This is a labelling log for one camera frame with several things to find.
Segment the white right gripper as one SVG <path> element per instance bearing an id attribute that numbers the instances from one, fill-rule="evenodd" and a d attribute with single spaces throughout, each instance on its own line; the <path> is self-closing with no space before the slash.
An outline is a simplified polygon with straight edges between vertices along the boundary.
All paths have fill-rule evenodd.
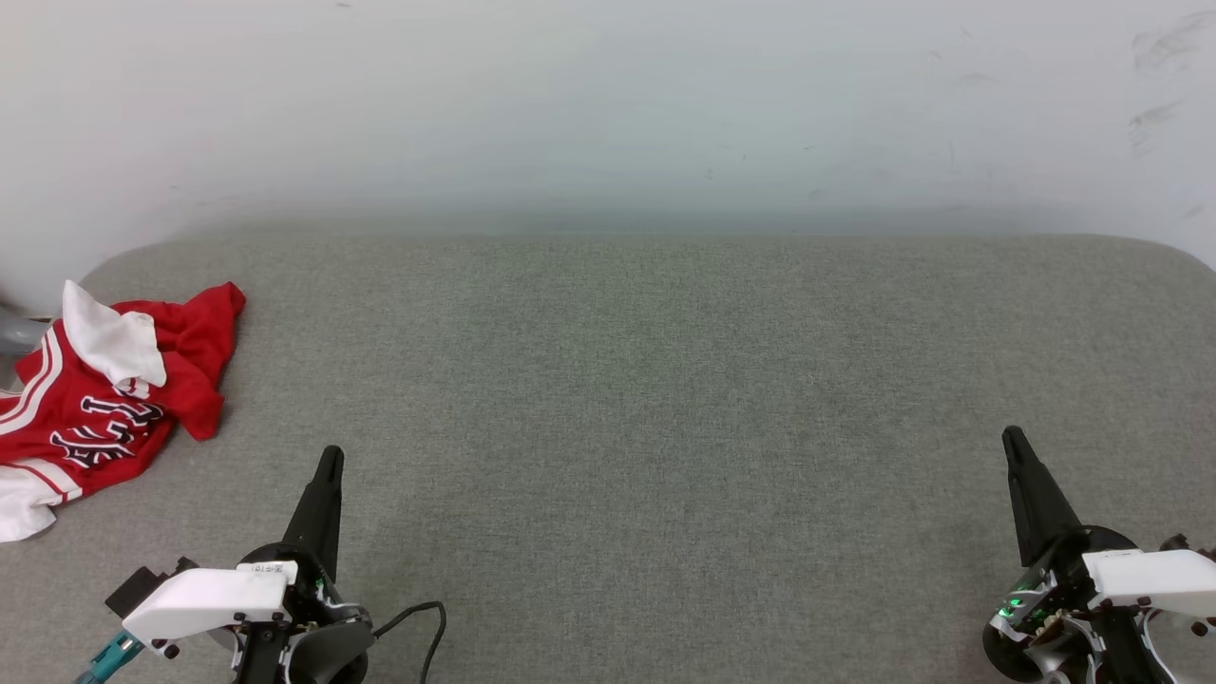
<path id="1" fill-rule="evenodd" d="M 1083 525 L 1019 426 L 1002 432 L 1025 568 L 984 627 L 990 665 L 1020 683 L 1178 683 L 1152 640 L 1173 615 L 1214 637 L 1214 556 L 1173 536 L 1147 553 Z"/>

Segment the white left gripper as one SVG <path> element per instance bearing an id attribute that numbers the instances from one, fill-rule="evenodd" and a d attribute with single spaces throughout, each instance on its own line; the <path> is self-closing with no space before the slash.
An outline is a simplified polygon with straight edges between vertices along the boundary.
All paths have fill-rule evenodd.
<path id="1" fill-rule="evenodd" d="M 337 596 L 342 476 L 347 454 L 326 445 L 282 542 L 271 542 L 231 568 L 190 567 L 154 581 L 122 615 L 125 630 L 157 649 L 212 630 L 271 623 L 292 629 L 347 619 Z"/>

